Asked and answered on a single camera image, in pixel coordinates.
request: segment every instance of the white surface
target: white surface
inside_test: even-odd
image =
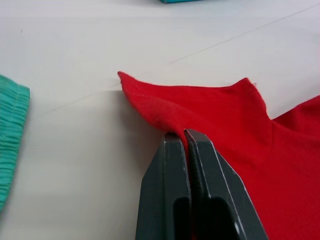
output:
[[[162,132],[125,71],[164,85],[249,77],[273,118],[319,94],[318,0],[0,0],[0,74],[31,106],[0,240],[133,240]]]

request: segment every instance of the red fabric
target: red fabric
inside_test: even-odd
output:
[[[155,128],[206,134],[241,176],[270,240],[320,239],[320,96],[270,120],[247,78],[227,87],[160,86],[119,72]]]

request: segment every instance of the green cloth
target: green cloth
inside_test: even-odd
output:
[[[0,75],[0,211],[14,177],[29,101],[29,88]]]

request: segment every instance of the white table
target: white table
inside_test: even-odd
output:
[[[162,132],[117,71],[162,85],[249,77],[270,117],[319,94],[318,0],[0,0],[0,74],[31,104],[1,240],[133,240]]]

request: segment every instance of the green towel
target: green towel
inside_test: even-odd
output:
[[[0,211],[14,177],[29,100],[29,88],[0,75]]]

